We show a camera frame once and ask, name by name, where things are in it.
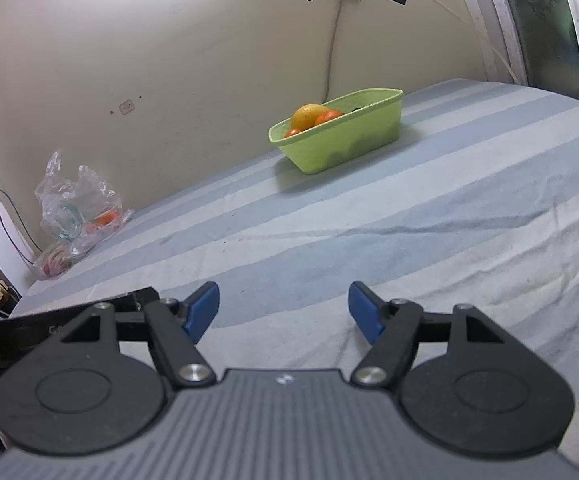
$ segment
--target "blue striped sheet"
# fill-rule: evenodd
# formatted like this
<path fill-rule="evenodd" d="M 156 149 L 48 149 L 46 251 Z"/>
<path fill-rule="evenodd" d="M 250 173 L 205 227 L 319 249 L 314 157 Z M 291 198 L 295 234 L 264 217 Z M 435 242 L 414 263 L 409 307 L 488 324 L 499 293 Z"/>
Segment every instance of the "blue striped sheet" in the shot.
<path fill-rule="evenodd" d="M 407 117 L 403 121 L 403 126 L 410 126 L 410 129 L 403 128 L 403 134 L 398 142 L 385 147 L 383 150 L 377 150 L 351 161 L 349 164 L 341 165 L 315 176 L 303 175 L 284 158 L 279 161 L 279 165 L 284 168 L 281 172 L 285 175 L 285 180 L 281 184 L 284 192 L 279 192 L 211 220 L 193 225 L 173 235 L 160 238 L 129 253 L 131 258 L 124 254 L 116 259 L 112 258 L 109 263 L 105 260 L 101 266 L 87 270 L 73 279 L 71 279 L 73 273 L 68 272 L 61 278 L 63 283 L 60 283 L 60 287 L 50 288 L 37 294 L 38 297 L 34 298 L 37 301 L 52 301 L 62 295 L 91 286 L 98 281 L 107 280 L 140 266 L 166 259 L 172 254 L 184 253 L 211 240 L 223 238 L 228 234 L 288 214 L 317 200 L 331 198 L 346 190 L 378 181 L 385 176 L 433 160 L 445 153 L 460 150 L 475 142 L 550 117 L 557 111 L 577 105 L 575 101 L 563 102 L 560 96 L 545 95 L 536 103 L 520 104 L 466 125 L 448 128 L 435 134 L 433 141 L 431 139 L 418 139 L 416 131 L 411 129 L 417 123 L 438 117 L 452 109 L 495 99 L 497 96 L 516 91 L 519 91 L 519 88 L 513 86 L 492 86 L 478 94 L 459 98 L 455 102 L 452 101 L 413 114 L 411 118 Z M 162 222 L 175 219 L 194 208 L 206 205 L 208 202 L 224 198 L 227 192 L 246 189 L 248 186 L 272 177 L 269 171 L 271 170 L 262 170 L 257 174 L 248 176 L 238 182 L 235 189 L 228 187 L 210 192 L 169 210 L 149 222 L 144 222 L 136 228 L 132 228 L 130 222 L 127 228 L 114 236 L 112 240 L 116 239 L 118 240 L 116 243 L 120 243 L 131 239 L 133 235 L 157 228 Z"/>
<path fill-rule="evenodd" d="M 212 276 L 226 303 L 214 326 L 335 298 L 354 280 L 394 280 L 525 225 L 579 192 L 572 157 L 579 159 L 579 139 L 381 221 Z M 202 282 L 164 294 L 182 298 Z"/>

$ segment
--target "orange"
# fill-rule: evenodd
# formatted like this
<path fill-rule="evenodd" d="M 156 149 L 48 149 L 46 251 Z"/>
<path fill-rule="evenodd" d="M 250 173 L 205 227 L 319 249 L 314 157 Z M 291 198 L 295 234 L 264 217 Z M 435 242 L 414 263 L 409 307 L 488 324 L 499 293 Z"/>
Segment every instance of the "orange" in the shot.
<path fill-rule="evenodd" d="M 318 126 L 318 124 L 323 124 L 326 123 L 327 121 L 331 121 L 332 119 L 340 117 L 341 115 L 344 115 L 344 113 L 338 110 L 327 110 L 326 112 L 323 112 L 316 118 L 316 123 L 314 123 L 314 126 Z"/>
<path fill-rule="evenodd" d="M 316 119 L 322 113 L 325 113 L 327 108 L 323 105 L 305 105 L 301 106 L 291 116 L 291 127 L 298 130 L 308 130 L 314 124 Z"/>
<path fill-rule="evenodd" d="M 294 129 L 288 131 L 288 132 L 283 136 L 283 139 L 287 139 L 287 137 L 291 137 L 292 135 L 299 134 L 300 132 L 302 132 L 302 130 L 299 130 L 298 128 L 294 128 Z"/>
<path fill-rule="evenodd" d="M 94 222 L 98 225 L 107 225 L 111 224 L 116 218 L 118 218 L 118 211 L 110 210 L 96 216 Z"/>

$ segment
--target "striped bedsheet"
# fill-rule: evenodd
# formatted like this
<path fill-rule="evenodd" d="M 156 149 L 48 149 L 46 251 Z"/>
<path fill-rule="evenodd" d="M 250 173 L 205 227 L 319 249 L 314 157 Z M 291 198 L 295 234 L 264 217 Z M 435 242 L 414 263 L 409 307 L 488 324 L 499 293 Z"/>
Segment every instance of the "striped bedsheet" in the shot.
<path fill-rule="evenodd" d="M 348 373 L 367 351 L 353 280 L 438 312 L 473 303 L 570 381 L 562 450 L 579 464 L 579 101 L 469 80 L 416 92 L 397 142 L 311 176 L 273 152 L 185 190 L 15 314 L 143 286 L 184 298 L 206 280 L 221 309 L 199 348 L 219 371 Z"/>

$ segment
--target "plastic bag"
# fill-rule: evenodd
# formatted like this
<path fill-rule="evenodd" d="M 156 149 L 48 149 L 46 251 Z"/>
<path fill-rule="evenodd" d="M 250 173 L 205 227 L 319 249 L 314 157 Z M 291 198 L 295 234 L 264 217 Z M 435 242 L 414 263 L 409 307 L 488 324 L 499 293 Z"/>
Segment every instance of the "plastic bag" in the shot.
<path fill-rule="evenodd" d="M 65 272 L 134 213 L 125 211 L 120 197 L 87 166 L 78 168 L 76 182 L 60 178 L 60 162 L 55 152 L 35 191 L 43 210 L 40 225 L 56 238 L 34 262 L 41 278 Z"/>

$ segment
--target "metal screw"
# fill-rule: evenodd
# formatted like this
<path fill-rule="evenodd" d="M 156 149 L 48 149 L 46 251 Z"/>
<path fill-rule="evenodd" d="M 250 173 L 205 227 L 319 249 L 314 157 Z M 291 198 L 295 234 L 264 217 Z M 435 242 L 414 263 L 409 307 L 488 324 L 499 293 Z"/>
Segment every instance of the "metal screw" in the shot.
<path fill-rule="evenodd" d="M 387 378 L 387 372 L 377 366 L 366 366 L 356 370 L 354 378 L 362 384 L 378 384 Z"/>
<path fill-rule="evenodd" d="M 276 382 L 278 384 L 291 384 L 294 382 L 294 376 L 291 376 L 289 374 L 282 374 L 276 377 Z"/>
<path fill-rule="evenodd" d="M 178 370 L 178 375 L 182 379 L 185 379 L 191 383 L 199 383 L 211 375 L 211 370 L 205 365 L 192 363 L 191 365 L 185 365 L 180 370 Z"/>

